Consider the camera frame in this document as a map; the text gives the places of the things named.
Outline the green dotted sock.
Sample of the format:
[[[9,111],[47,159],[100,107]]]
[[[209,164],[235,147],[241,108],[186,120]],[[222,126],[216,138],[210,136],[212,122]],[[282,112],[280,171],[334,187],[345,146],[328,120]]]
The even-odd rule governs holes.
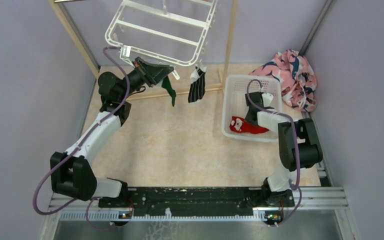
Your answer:
[[[167,91],[168,95],[169,95],[170,98],[171,98],[171,105],[174,107],[175,104],[176,104],[177,93],[176,93],[176,91],[173,89],[173,87],[172,87],[172,85],[171,85],[171,82],[170,82],[170,79],[169,79],[168,76],[166,76],[166,77],[162,80],[161,87]]]

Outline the white hanger clip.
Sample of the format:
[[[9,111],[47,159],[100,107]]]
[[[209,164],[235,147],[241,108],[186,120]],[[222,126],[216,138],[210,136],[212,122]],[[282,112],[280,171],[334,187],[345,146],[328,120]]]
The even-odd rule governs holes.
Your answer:
[[[181,79],[179,73],[177,72],[176,68],[174,67],[173,68],[173,71],[171,72],[171,74],[173,75],[173,77],[178,81]]]

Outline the red sock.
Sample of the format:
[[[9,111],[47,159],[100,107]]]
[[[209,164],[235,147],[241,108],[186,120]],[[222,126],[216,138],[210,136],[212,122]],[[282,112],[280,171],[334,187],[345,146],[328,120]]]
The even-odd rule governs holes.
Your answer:
[[[238,134],[264,134],[270,130],[266,127],[253,125],[239,116],[232,116],[229,124],[229,129]]]

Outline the white plastic clip hanger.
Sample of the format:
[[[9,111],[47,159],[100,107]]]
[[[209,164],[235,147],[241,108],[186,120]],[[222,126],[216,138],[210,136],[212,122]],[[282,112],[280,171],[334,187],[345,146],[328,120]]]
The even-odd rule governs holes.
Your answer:
[[[131,46],[130,58],[189,67],[202,60],[217,12],[216,0],[123,0],[104,38]]]

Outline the black white striped sock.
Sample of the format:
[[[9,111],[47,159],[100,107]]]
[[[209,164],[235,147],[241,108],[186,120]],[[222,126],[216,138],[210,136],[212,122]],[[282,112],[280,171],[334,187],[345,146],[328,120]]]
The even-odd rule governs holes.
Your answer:
[[[191,73],[188,103],[197,103],[203,99],[206,93],[206,71],[207,67],[198,63]]]

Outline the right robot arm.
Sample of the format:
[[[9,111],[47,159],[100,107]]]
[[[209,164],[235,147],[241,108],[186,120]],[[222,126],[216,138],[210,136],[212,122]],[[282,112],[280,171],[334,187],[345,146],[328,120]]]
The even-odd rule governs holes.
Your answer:
[[[323,160],[319,136],[310,118],[294,120],[290,115],[264,107],[261,92],[246,93],[246,103],[255,115],[264,114],[277,130],[281,165],[261,186],[261,199],[267,206],[291,203],[292,191],[300,188],[301,169],[309,169]]]

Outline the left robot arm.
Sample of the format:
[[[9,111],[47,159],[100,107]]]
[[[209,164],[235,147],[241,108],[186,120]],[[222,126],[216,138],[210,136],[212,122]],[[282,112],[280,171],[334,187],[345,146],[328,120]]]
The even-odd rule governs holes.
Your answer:
[[[56,194],[75,200],[110,198],[118,207],[129,203],[127,183],[110,178],[97,178],[92,164],[110,137],[120,129],[129,117],[131,104],[127,98],[141,87],[168,87],[171,103],[176,92],[171,88],[169,74],[175,69],[170,65],[154,64],[137,57],[133,70],[124,78],[106,71],[98,80],[98,92],[102,106],[93,124],[66,151],[55,152],[50,158],[51,188]]]

